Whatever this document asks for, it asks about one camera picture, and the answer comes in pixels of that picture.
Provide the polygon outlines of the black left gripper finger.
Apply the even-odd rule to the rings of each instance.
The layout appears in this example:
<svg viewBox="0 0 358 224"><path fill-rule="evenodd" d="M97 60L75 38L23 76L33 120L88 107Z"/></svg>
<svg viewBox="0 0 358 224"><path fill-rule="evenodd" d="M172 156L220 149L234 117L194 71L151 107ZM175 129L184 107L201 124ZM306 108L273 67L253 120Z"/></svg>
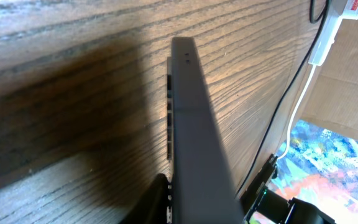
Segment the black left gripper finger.
<svg viewBox="0 0 358 224"><path fill-rule="evenodd" d="M169 181L164 174L158 174L150 187L142 194L135 207L119 224L166 224Z"/></svg>

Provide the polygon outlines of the blue Samsung Galaxy smartphone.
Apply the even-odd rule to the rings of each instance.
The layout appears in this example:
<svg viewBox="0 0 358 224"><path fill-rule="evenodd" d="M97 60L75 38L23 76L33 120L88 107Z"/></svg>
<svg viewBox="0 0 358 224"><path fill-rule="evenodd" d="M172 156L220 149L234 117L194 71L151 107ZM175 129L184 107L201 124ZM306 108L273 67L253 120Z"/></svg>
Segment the blue Samsung Galaxy smartphone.
<svg viewBox="0 0 358 224"><path fill-rule="evenodd" d="M174 223L241 223L243 212L192 37L172 39L170 97Z"/></svg>

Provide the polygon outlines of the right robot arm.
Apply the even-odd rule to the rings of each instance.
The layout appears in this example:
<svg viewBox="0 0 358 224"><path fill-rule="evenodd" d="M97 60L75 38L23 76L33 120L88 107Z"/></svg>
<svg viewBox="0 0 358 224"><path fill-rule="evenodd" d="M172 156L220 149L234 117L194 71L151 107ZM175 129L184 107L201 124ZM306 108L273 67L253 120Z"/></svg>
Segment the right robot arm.
<svg viewBox="0 0 358 224"><path fill-rule="evenodd" d="M279 224L335 224L335 220L315 205L297 198L286 200L266 186L257 192L247 191L240 199L245 220L257 212Z"/></svg>

